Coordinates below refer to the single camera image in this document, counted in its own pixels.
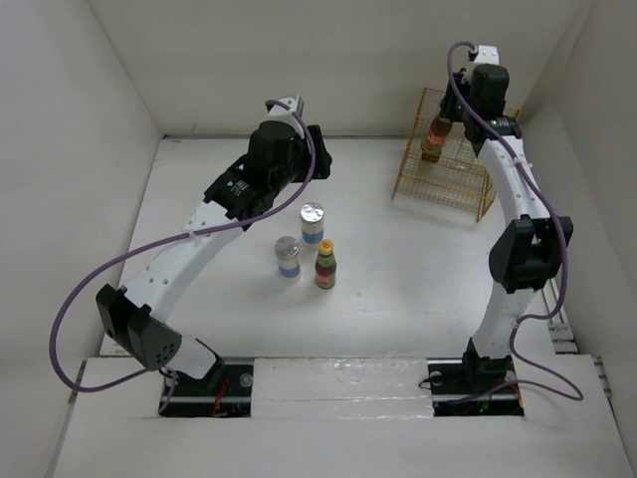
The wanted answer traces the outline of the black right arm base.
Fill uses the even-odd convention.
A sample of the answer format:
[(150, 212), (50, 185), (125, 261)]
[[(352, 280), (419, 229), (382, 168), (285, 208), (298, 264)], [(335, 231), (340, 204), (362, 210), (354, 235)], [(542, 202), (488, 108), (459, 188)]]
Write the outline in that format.
[(525, 415), (510, 358), (478, 365), (461, 358), (429, 358), (419, 386), (430, 391), (435, 417)]

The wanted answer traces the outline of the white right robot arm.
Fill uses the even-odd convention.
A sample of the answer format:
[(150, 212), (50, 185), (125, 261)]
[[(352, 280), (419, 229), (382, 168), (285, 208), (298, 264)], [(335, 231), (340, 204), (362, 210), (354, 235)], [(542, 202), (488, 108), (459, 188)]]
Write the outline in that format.
[(532, 176), (522, 131), (504, 114), (508, 71), (483, 64), (450, 71), (437, 119), (460, 123), (500, 197), (506, 228), (489, 253), (493, 288), (484, 317), (457, 362), (429, 363), (425, 384), (439, 403), (478, 401), (520, 384), (514, 362), (528, 306), (555, 275), (568, 274), (569, 217), (558, 216)]

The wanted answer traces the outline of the yellow-capped red sauce bottle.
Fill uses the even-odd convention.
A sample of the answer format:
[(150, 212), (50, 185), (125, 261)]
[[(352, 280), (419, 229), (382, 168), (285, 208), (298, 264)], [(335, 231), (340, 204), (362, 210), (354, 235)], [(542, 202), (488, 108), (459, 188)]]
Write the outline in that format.
[(450, 120), (436, 115), (421, 138), (421, 159), (437, 162), (442, 154), (444, 143), (452, 130)]

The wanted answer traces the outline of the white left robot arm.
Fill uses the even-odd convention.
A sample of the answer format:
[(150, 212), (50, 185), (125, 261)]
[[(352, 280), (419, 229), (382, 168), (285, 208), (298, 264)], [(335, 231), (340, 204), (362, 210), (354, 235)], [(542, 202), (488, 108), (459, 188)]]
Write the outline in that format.
[(221, 385), (223, 360), (167, 324), (180, 297), (214, 257), (247, 231), (291, 183), (326, 179), (331, 156), (322, 131), (266, 120), (251, 134), (248, 150), (204, 192), (185, 227), (185, 237), (165, 246), (144, 271), (119, 288), (103, 286), (97, 307), (105, 333), (144, 368), (171, 368), (200, 394)]

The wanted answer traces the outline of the yellow-capped brown sauce bottle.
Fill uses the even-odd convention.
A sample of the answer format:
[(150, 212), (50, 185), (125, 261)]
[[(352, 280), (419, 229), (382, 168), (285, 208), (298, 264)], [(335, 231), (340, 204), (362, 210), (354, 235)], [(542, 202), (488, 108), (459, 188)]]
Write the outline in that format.
[(334, 246), (331, 240), (323, 239), (318, 244), (315, 271), (315, 282), (318, 287), (330, 289), (335, 285), (336, 261), (334, 257)]

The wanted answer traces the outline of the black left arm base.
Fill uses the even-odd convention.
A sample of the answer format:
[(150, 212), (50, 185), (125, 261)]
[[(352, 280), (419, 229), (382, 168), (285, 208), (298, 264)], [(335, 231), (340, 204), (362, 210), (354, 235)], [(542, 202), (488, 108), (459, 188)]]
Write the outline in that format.
[(158, 414), (174, 418), (250, 417), (254, 365), (253, 358), (226, 358), (203, 379), (162, 371)]

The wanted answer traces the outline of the silver-lid shaker blue label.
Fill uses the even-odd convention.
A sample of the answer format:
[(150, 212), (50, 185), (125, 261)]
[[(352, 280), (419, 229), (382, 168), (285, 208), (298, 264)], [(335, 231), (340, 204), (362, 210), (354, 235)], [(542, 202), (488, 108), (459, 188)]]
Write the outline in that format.
[(324, 209), (317, 202), (305, 203), (300, 210), (301, 239), (312, 250), (319, 247), (324, 236)]

